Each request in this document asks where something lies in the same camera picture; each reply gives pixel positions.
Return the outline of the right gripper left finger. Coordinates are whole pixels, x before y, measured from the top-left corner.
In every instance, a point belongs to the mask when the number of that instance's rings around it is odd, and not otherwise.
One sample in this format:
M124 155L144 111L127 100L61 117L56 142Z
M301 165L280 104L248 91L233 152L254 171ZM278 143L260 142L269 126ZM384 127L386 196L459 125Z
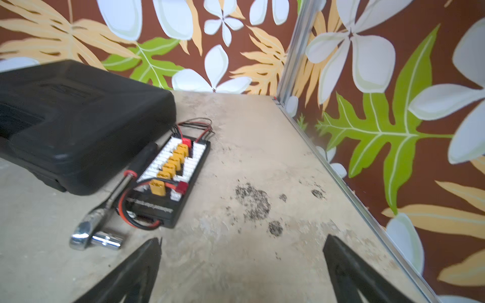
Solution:
M162 257L162 240L144 242L77 302L149 302Z

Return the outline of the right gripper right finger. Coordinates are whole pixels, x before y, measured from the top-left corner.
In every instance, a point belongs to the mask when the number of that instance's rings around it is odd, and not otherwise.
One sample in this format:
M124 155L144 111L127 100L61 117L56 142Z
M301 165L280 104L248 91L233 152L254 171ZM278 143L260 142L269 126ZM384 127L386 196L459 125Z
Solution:
M337 236L327 236L323 255L337 302L412 301Z

